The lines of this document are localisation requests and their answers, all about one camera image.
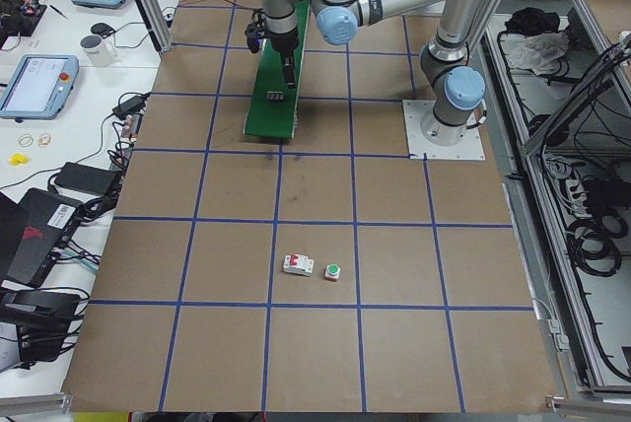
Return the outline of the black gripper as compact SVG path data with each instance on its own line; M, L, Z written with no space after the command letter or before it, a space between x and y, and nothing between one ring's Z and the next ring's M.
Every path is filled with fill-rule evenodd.
M269 39L273 49L282 54L282 71L284 82L288 89L296 88L296 68L294 60L294 50L299 45L299 31L297 18L290 17L292 27L282 33L271 30L267 24L261 9L252 12L250 22L245 28L246 45L249 51L257 54L260 51L261 43L264 39Z

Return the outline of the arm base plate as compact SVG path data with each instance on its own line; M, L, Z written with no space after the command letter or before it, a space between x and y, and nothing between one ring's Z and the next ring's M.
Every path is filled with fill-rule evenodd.
M403 100L408 157L413 160L484 161L486 159L476 126L485 102L473 110L467 123L446 126L434 117L434 101Z

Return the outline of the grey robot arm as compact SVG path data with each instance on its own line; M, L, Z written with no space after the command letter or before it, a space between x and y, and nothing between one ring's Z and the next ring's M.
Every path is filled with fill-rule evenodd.
M261 9L245 29L247 46L258 52L262 40L270 41L281 59L287 87L298 86L294 53L299 46L299 3L310 3L316 26L332 45L349 42L361 27L442 2L445 8L436 33L420 53L421 69L436 101L421 121L430 142L453 146L465 134L472 112L481 104L485 83L479 72L466 66L473 27L482 17L485 0L261 0Z

